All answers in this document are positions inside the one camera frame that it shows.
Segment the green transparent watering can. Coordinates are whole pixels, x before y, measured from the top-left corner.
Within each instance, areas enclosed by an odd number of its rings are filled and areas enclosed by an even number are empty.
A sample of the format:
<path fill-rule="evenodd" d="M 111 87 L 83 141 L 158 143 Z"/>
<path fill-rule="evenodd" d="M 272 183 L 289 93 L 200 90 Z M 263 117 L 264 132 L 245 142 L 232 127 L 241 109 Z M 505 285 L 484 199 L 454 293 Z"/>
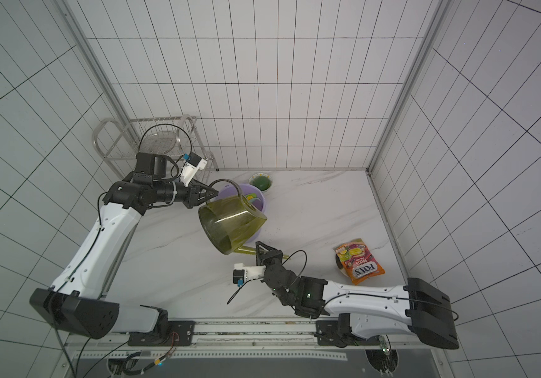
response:
<path fill-rule="evenodd" d="M 237 193 L 220 200 L 207 200 L 198 210 L 201 226 L 213 246 L 223 255 L 256 255 L 256 249 L 248 246 L 247 242 L 266 223 L 267 216 L 246 199 L 234 181 L 217 179 L 210 183 L 210 187 L 220 182 L 232 185 Z"/>

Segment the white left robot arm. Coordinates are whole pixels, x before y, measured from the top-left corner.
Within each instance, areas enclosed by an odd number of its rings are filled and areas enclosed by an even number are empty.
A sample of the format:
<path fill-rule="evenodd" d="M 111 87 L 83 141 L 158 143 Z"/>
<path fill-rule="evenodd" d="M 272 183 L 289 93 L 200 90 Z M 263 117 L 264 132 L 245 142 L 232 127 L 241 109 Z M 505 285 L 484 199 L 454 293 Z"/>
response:
<path fill-rule="evenodd" d="M 125 333 L 166 342 L 170 322 L 165 310 L 151 306 L 122 306 L 106 296 L 145 213 L 181 203 L 198 207 L 218 192 L 196 180 L 207 160 L 192 153 L 177 176 L 167 177 L 166 155 L 139 153 L 135 169 L 103 193 L 97 220 L 67 268 L 47 289 L 37 289 L 31 306 L 55 330 L 94 340 Z"/>

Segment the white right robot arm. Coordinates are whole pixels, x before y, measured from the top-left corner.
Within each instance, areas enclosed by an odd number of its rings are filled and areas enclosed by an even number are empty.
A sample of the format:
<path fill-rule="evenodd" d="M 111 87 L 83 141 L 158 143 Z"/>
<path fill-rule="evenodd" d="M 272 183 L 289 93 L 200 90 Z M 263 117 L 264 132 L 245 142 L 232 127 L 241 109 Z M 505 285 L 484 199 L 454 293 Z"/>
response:
<path fill-rule="evenodd" d="M 202 228 L 217 250 L 238 252 L 267 220 L 245 197 L 208 201 L 198 209 Z M 257 242 L 254 266 L 237 264 L 233 282 L 243 288 L 262 282 L 283 306 L 298 317 L 330 316 L 345 320 L 346 332 L 368 340 L 379 335 L 415 335 L 421 343 L 445 350 L 459 349 L 455 313 L 442 291 L 418 278 L 385 288 L 337 283 L 296 274 L 285 267 L 281 250 Z"/>

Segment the purple plastic bucket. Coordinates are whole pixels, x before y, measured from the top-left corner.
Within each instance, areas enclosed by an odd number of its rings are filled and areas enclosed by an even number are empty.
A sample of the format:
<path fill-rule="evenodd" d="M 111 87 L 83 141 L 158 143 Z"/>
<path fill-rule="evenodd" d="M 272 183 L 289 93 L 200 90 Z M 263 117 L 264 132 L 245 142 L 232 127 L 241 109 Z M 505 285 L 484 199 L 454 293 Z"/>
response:
<path fill-rule="evenodd" d="M 225 236 L 253 241 L 267 221 L 266 200 L 261 190 L 251 184 L 227 184 L 209 205 L 211 225 Z"/>

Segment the metal strainer dish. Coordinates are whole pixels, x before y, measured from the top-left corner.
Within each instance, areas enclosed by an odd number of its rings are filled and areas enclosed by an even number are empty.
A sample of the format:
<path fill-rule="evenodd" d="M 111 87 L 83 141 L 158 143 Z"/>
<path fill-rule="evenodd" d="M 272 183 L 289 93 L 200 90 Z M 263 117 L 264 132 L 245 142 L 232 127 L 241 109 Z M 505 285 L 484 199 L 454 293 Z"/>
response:
<path fill-rule="evenodd" d="M 172 131 L 155 131 L 147 134 L 141 144 L 141 152 L 158 155 L 171 155 L 180 151 L 180 137 Z"/>

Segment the orange candy snack bag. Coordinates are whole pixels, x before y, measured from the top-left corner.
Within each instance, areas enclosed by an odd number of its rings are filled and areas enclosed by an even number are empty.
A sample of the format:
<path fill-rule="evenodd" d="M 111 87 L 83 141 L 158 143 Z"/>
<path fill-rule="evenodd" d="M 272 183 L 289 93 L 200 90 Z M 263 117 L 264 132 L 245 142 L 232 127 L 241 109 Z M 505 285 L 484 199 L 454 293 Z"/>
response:
<path fill-rule="evenodd" d="M 385 274 L 385 269 L 362 239 L 354 239 L 334 249 L 336 265 L 353 285 Z"/>

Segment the stainless steel dish rack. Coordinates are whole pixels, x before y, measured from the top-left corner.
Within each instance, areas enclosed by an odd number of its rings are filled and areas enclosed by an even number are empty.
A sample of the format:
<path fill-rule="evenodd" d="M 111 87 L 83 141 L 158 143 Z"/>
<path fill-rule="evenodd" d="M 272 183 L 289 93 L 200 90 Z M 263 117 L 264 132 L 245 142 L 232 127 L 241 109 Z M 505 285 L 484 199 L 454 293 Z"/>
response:
<path fill-rule="evenodd" d="M 201 141 L 196 121 L 197 117 L 185 114 L 134 118 L 126 124 L 111 118 L 100 122 L 93 131 L 93 148 L 119 177 L 119 182 L 102 195 L 102 203 L 119 204 L 141 214 L 149 209 L 181 203 L 185 185 L 179 181 L 179 176 L 185 154 L 195 153 L 207 159 L 205 170 L 199 171 L 193 179 L 207 184 L 209 173 L 218 170 L 218 164 Z M 171 155 L 141 152 L 144 137 L 162 130 L 175 132 L 180 137 L 180 151 L 174 150 Z"/>

